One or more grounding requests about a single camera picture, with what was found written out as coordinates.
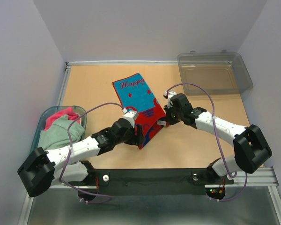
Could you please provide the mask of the teal plastic laundry bin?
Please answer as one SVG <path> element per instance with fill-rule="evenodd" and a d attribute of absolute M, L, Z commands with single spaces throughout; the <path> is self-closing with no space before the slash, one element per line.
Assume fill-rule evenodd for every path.
<path fill-rule="evenodd" d="M 85 135 L 87 116 L 79 106 L 54 106 L 47 109 L 40 117 L 30 154 L 38 148 L 43 151 L 59 149 L 70 144 L 67 129 L 74 143 L 82 140 Z"/>

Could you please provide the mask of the mint green towel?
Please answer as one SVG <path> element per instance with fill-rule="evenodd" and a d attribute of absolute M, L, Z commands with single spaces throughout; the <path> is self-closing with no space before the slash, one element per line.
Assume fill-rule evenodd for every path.
<path fill-rule="evenodd" d="M 53 150 L 69 145 L 70 140 L 67 129 L 72 123 L 72 120 L 68 120 L 67 118 L 68 116 L 64 115 L 55 120 L 47 131 L 42 130 L 40 132 L 38 147 L 43 148 L 43 150 Z M 75 143 L 80 141 L 85 129 L 78 123 L 78 121 L 75 121 L 69 131 L 72 141 Z"/>

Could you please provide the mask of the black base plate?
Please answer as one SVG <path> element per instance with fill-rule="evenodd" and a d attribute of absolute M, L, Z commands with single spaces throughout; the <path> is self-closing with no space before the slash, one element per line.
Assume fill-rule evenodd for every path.
<path fill-rule="evenodd" d="M 230 185 L 233 180 L 219 177 L 208 168 L 176 169 L 95 169 L 83 161 L 88 175 L 71 181 L 87 191 L 109 196 L 128 195 L 205 195 L 206 185 Z"/>

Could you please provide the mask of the aluminium front rail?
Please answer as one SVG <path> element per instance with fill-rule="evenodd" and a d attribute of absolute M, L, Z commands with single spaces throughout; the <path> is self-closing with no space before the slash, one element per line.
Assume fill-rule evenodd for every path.
<path fill-rule="evenodd" d="M 31 184 L 35 188 L 46 191 L 49 187 L 62 182 L 71 182 L 74 186 L 91 186 L 97 182 L 99 186 L 110 186 L 114 182 L 123 185 L 161 184 L 165 182 L 190 182 L 194 185 L 217 185 L 221 180 L 226 184 L 246 183 L 251 186 L 276 186 L 278 184 L 272 168 L 260 168 L 253 174 L 236 172 L 235 177 L 217 175 L 211 168 L 179 168 L 179 169 L 95 169 L 87 161 L 69 165 L 65 170 L 41 168 L 35 175 L 30 175 Z"/>

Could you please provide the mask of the clear grey plastic bin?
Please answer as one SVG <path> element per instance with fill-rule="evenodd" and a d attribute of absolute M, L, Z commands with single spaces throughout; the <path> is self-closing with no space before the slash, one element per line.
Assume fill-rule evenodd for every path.
<path fill-rule="evenodd" d="M 236 52 L 184 53 L 177 57 L 183 90 L 186 95 L 242 94 L 253 88 L 251 77 L 240 54 Z"/>

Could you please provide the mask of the red blue cat towel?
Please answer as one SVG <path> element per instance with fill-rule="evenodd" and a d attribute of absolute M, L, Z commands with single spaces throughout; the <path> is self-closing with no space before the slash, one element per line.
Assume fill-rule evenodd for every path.
<path fill-rule="evenodd" d="M 142 149 L 163 128 L 167 127 L 166 114 L 141 74 L 137 73 L 112 82 L 121 105 L 139 113 L 136 124 L 142 126 L 145 141 Z"/>

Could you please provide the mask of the pink towel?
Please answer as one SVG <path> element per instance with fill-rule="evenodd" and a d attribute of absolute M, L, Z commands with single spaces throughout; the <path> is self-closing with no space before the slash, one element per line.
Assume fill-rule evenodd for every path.
<path fill-rule="evenodd" d="M 53 114 L 46 120 L 44 131 L 47 131 L 52 126 L 52 124 L 55 120 L 59 119 L 60 117 L 62 117 L 64 115 L 68 116 L 68 118 L 67 118 L 68 120 L 75 120 L 80 116 L 79 113 L 74 111 L 73 107 L 68 107 L 61 111 L 58 111 L 57 113 Z"/>

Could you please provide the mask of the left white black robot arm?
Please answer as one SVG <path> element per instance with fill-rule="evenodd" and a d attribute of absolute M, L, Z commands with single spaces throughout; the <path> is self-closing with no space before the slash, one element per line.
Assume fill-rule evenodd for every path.
<path fill-rule="evenodd" d="M 65 166 L 102 155 L 121 143 L 140 146 L 144 141 L 142 125 L 133 126 L 127 119 L 120 118 L 112 127 L 105 128 L 71 146 L 47 151 L 41 147 L 33 150 L 17 173 L 28 195 L 36 197 L 53 186 L 54 180 L 59 181 L 58 172 L 65 172 Z"/>

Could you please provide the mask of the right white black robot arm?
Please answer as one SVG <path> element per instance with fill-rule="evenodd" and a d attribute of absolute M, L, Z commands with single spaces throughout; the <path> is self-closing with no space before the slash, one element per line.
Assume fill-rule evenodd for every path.
<path fill-rule="evenodd" d="M 233 155 L 222 155 L 202 173 L 209 183 L 217 183 L 228 173 L 243 171 L 253 174 L 272 156 L 272 151 L 258 126 L 240 126 L 215 117 L 201 107 L 194 108 L 182 93 L 170 91 L 164 97 L 168 100 L 164 109 L 169 125 L 183 122 L 194 129 L 214 135 L 217 141 L 224 140 L 234 148 Z"/>

